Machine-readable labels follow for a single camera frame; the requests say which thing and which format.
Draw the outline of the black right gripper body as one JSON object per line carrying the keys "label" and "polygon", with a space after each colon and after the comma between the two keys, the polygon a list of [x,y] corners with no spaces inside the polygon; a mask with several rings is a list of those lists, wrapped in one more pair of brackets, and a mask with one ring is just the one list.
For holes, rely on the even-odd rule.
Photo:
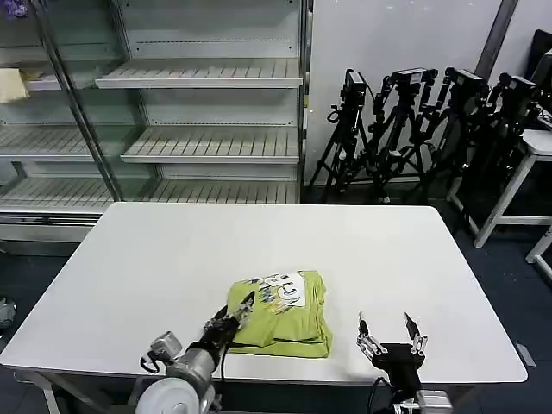
{"label": "black right gripper body", "polygon": [[425,352],[407,343],[384,343],[383,348],[373,354],[372,364],[387,373],[390,384],[397,391],[419,391],[422,389],[417,370],[425,361]]}

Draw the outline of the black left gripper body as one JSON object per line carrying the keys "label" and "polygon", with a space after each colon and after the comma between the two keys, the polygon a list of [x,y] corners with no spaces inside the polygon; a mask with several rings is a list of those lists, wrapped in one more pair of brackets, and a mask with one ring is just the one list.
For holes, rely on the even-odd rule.
{"label": "black left gripper body", "polygon": [[205,326],[201,342],[214,348],[225,348],[232,343],[240,322],[235,317],[211,318]]}

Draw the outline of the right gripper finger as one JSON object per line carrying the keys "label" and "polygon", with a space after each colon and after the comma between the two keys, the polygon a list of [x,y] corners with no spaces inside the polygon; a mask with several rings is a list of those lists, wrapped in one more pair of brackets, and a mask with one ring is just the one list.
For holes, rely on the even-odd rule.
{"label": "right gripper finger", "polygon": [[428,341],[428,336],[423,336],[417,326],[417,323],[404,312],[405,327],[407,328],[409,337],[411,339],[411,352],[418,356],[425,356],[425,347]]}
{"label": "right gripper finger", "polygon": [[361,352],[368,359],[372,359],[374,356],[386,354],[386,348],[370,334],[363,311],[359,312],[358,336],[356,343]]}

